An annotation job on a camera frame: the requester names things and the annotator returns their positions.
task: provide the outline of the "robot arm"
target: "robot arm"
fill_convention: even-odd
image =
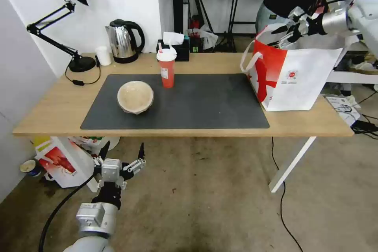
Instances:
[[[378,58],[378,0],[326,0],[329,12],[312,19],[296,7],[290,13],[291,24],[287,33],[277,43],[286,48],[302,36],[313,34],[362,34],[369,50]]]
[[[113,252],[108,239],[115,233],[116,215],[121,208],[121,190],[126,188],[126,180],[133,178],[146,165],[143,143],[138,158],[131,164],[119,159],[103,161],[101,156],[106,155],[107,149],[101,151],[94,168],[95,174],[101,173],[102,176],[98,183],[100,192],[91,203],[80,205],[76,219],[83,237],[64,252]]]

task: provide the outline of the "logo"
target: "logo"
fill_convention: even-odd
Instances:
[[[289,80],[296,80],[297,75],[298,75],[298,71],[291,70],[291,71],[287,72],[286,78],[289,79]]]

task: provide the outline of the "concrete floor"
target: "concrete floor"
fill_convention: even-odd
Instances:
[[[354,88],[357,100],[371,91]],[[362,104],[378,116],[378,95]],[[122,138],[109,158],[132,161],[145,143],[147,166],[122,193],[115,251],[299,251],[280,220],[282,188],[270,138]],[[275,138],[278,165],[304,139]],[[305,252],[378,251],[377,142],[363,135],[318,138],[287,178],[283,217]],[[36,251],[43,225],[71,191],[25,177],[0,204],[1,251]],[[78,237],[75,215],[94,194],[73,196],[52,222],[45,251]]]

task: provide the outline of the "red cup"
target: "red cup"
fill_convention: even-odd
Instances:
[[[176,58],[176,51],[174,48],[162,49],[162,52],[157,52],[156,58],[160,64],[161,79],[163,87],[170,89],[174,86],[174,60]]]

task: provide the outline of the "jeans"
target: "jeans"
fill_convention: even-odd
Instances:
[[[256,17],[256,33],[261,32],[269,24],[283,23],[287,24],[290,20],[283,18],[269,10],[264,3],[261,4]]]

